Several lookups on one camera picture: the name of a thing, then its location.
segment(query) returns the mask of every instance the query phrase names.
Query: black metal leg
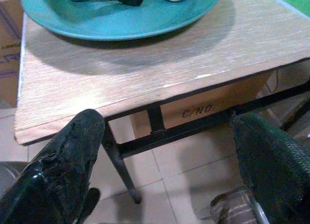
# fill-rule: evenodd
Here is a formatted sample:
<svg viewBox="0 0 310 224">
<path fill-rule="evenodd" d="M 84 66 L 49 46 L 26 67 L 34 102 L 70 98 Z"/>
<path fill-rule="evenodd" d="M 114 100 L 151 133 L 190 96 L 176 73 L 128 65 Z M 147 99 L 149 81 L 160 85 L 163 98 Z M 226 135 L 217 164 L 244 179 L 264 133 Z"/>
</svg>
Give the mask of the black metal leg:
<svg viewBox="0 0 310 224">
<path fill-rule="evenodd" d="M 149 108 L 147 110 L 147 114 L 149 116 L 150 125 L 152 129 L 151 134 L 159 133 L 166 130 L 160 106 Z"/>
<path fill-rule="evenodd" d="M 105 149 L 106 153 L 108 154 L 110 160 L 112 161 L 115 169 L 117 170 L 118 174 L 122 178 L 125 186 L 127 187 L 132 199 L 136 204 L 141 202 L 141 197 L 138 194 L 130 175 L 127 171 L 126 165 L 123 159 L 120 157 L 120 152 L 118 149 L 118 144 L 115 142 L 113 134 L 109 128 L 109 124 L 106 124 L 105 135 L 102 139 L 102 146 Z"/>
</svg>

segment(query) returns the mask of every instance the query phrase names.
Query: table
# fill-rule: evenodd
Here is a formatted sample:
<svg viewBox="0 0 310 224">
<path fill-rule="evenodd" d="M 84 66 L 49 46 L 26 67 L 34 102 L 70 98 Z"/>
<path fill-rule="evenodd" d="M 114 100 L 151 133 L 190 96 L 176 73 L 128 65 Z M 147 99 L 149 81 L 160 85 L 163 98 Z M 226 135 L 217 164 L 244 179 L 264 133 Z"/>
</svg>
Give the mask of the table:
<svg viewBox="0 0 310 224">
<path fill-rule="evenodd" d="M 310 21 L 275 0 L 220 0 L 188 27 L 123 42 L 62 37 L 25 17 L 15 136 L 20 144 L 51 137 L 86 108 L 107 121 L 148 110 L 150 138 L 117 145 L 108 127 L 104 142 L 139 202 L 122 159 L 211 126 L 198 119 L 166 131 L 159 105 L 309 57 Z M 305 84 L 240 110 L 308 89 Z M 229 112 L 207 118 L 212 124 L 225 122 Z"/>
</svg>

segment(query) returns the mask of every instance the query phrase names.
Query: table leg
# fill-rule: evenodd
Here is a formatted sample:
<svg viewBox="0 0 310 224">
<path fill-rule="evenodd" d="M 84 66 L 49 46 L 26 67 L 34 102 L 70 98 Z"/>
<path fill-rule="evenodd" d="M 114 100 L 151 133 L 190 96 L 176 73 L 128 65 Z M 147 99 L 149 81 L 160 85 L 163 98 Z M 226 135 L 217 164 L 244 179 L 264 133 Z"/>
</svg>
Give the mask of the table leg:
<svg viewBox="0 0 310 224">
<path fill-rule="evenodd" d="M 141 202 L 141 197 L 138 194 L 131 178 L 126 168 L 126 165 L 120 157 L 120 151 L 118 149 L 118 144 L 116 143 L 112 132 L 110 131 L 109 124 L 106 123 L 105 135 L 102 140 L 102 146 L 108 154 L 110 160 L 112 161 L 115 169 L 123 180 L 125 186 L 127 187 L 132 199 L 136 204 Z"/>
</svg>

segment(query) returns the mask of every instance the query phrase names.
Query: wood grain surface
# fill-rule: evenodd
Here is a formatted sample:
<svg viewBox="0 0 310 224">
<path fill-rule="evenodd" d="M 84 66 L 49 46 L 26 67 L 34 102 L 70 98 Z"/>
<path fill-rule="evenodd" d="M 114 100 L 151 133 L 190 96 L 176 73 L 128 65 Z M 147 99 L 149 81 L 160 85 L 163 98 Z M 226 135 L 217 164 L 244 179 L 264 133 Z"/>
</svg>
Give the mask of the wood grain surface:
<svg viewBox="0 0 310 224">
<path fill-rule="evenodd" d="M 25 21 L 15 136 L 59 131 L 86 108 L 109 116 L 310 57 L 310 21 L 274 0 L 220 0 L 164 35 L 91 42 Z"/>
</svg>

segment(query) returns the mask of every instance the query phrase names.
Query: white floor tile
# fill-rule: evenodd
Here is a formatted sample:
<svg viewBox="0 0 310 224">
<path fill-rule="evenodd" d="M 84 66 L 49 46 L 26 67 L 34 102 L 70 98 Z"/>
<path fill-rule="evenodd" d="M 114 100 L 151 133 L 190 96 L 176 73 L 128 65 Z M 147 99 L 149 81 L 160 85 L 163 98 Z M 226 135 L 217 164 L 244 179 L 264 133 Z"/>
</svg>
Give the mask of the white floor tile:
<svg viewBox="0 0 310 224">
<path fill-rule="evenodd" d="M 176 224 L 162 181 L 138 192 L 142 196 L 138 205 L 127 192 L 101 200 L 85 224 Z"/>
<path fill-rule="evenodd" d="M 16 108 L 7 108 L 7 109 L 0 109 L 0 118 L 13 116 L 15 114 Z"/>
<path fill-rule="evenodd" d="M 178 224 L 211 224 L 197 214 L 219 194 L 243 185 L 236 155 L 164 180 Z"/>
<path fill-rule="evenodd" d="M 160 174 L 168 178 L 236 153 L 228 126 L 213 128 L 153 149 Z"/>
<path fill-rule="evenodd" d="M 109 125 L 117 143 L 121 144 L 135 139 L 130 116 L 109 121 Z"/>
<path fill-rule="evenodd" d="M 151 151 L 128 157 L 124 161 L 135 187 L 161 179 Z M 127 191 L 103 147 L 99 149 L 90 186 L 100 189 L 102 199 Z"/>
<path fill-rule="evenodd" d="M 28 148 L 14 139 L 14 116 L 0 118 L 0 161 L 27 161 Z"/>
</svg>

